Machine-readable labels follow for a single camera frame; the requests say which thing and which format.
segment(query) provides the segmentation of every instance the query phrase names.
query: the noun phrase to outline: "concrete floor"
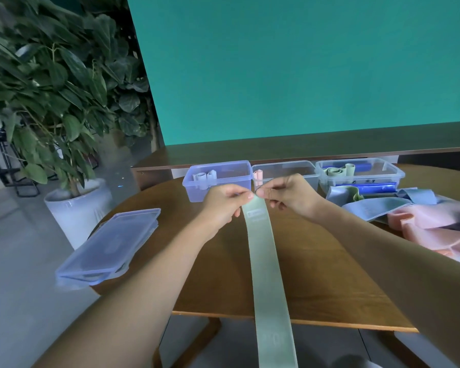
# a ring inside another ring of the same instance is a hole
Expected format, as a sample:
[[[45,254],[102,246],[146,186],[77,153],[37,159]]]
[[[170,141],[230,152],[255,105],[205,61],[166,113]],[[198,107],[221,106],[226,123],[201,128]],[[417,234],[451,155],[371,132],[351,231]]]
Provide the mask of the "concrete floor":
[[[131,150],[125,147],[102,155],[96,174],[107,180],[117,203],[137,192],[129,167],[146,156],[148,148],[147,142],[138,142]],[[31,366],[98,298],[90,288],[55,288],[54,271],[73,251],[43,203],[45,194],[57,184],[41,185],[41,195],[35,198],[17,198],[11,188],[0,190],[0,367]],[[222,322],[221,331],[191,367],[258,366],[253,322]],[[177,359],[205,323],[202,317],[171,317],[160,345],[165,367]],[[384,368],[405,367],[380,344],[373,331],[294,325],[293,333],[300,367],[327,367],[347,354],[370,359]],[[421,358],[423,354],[425,359],[439,354],[422,336],[403,335],[411,341],[411,349],[420,351]],[[454,366],[442,356],[436,357],[429,362],[433,368]]]

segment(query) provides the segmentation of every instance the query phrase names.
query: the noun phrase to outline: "olive green resistance band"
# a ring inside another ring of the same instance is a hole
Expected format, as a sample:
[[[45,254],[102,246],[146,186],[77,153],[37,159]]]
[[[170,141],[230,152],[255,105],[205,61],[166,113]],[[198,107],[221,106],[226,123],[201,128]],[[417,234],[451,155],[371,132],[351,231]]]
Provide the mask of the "olive green resistance band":
[[[264,199],[242,207],[251,255],[260,368],[298,367],[273,230]]]

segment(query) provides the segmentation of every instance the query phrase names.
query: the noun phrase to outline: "green backdrop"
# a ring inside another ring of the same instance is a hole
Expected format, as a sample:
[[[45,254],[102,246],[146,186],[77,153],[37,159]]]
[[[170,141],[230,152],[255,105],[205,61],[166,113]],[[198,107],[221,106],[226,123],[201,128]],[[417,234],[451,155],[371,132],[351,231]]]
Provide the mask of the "green backdrop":
[[[167,145],[460,121],[460,0],[129,0]]]

